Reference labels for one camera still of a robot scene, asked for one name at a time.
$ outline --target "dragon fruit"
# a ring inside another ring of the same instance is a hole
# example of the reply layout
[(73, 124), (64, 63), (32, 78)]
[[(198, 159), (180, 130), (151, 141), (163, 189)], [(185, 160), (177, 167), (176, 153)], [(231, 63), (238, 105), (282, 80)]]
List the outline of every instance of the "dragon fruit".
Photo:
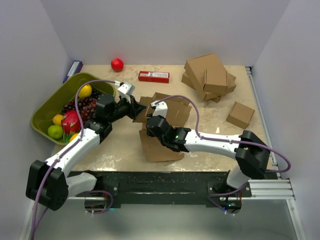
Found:
[(63, 115), (61, 127), (64, 131), (63, 140), (65, 143), (68, 143), (72, 135), (81, 128), (80, 119), (78, 118), (76, 110), (68, 111)]

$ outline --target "green apple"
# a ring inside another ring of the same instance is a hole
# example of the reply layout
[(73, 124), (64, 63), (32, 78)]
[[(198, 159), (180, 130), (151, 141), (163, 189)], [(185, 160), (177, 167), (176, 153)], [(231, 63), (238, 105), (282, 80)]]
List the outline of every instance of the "green apple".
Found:
[(48, 128), (48, 136), (53, 139), (60, 139), (64, 134), (64, 130), (59, 125), (52, 125)]

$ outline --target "tabletop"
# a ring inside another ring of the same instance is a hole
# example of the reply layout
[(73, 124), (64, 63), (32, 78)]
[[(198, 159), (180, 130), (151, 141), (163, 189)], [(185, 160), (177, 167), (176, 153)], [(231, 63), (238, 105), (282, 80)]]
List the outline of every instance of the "tabletop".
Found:
[[(152, 97), (155, 92), (190, 98), (198, 107), (199, 131), (204, 133), (240, 135), (243, 129), (226, 122), (233, 104), (237, 101), (255, 109), (247, 130), (254, 132), (266, 142), (246, 68), (240, 65), (226, 65), (225, 68), (236, 76), (237, 86), (234, 92), (223, 96), (219, 103), (212, 100), (202, 101), (195, 90), (181, 82), (183, 65), (126, 65), (121, 72), (114, 72), (110, 65), (84, 65), (81, 71), (101, 79), (132, 83), (135, 86), (132, 95), (137, 101), (140, 96)], [(139, 71), (169, 72), (170, 83), (139, 81)], [(185, 127), (194, 129), (196, 119), (196, 111), (192, 109)], [(231, 158), (206, 152), (185, 153), (184, 158), (178, 161), (149, 162), (140, 142), (141, 123), (132, 123), (130, 118), (124, 117), (112, 123), (112, 129), (110, 135), (73, 168), (74, 171), (228, 171), (237, 164)], [(62, 146), (56, 145), (53, 154), (61, 149)]]

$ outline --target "red fruit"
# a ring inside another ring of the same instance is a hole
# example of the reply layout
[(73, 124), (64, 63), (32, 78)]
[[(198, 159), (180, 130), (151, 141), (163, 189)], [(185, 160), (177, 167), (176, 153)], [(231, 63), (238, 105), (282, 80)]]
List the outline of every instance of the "red fruit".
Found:
[(115, 72), (120, 72), (124, 69), (124, 62), (120, 58), (115, 58), (111, 61), (111, 68)]
[(80, 128), (80, 120), (78, 118), (76, 110), (68, 111), (63, 115), (61, 120), (61, 127), (66, 134), (76, 133)]

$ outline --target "white wall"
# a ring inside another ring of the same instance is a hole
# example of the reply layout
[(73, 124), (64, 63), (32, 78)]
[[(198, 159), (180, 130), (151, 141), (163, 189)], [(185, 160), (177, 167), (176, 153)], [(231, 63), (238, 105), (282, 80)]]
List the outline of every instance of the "white wall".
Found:
[(31, 129), (32, 113), (61, 84), (70, 60), (39, 0), (0, 3), (0, 239), (19, 237), (30, 164), (53, 145)]
[(291, 0), (253, 67), (273, 146), (292, 161), (288, 175), (310, 240), (320, 236), (319, 12), (318, 0)]
[(184, 64), (216, 52), (252, 66), (290, 0), (41, 0), (62, 45), (85, 64)]

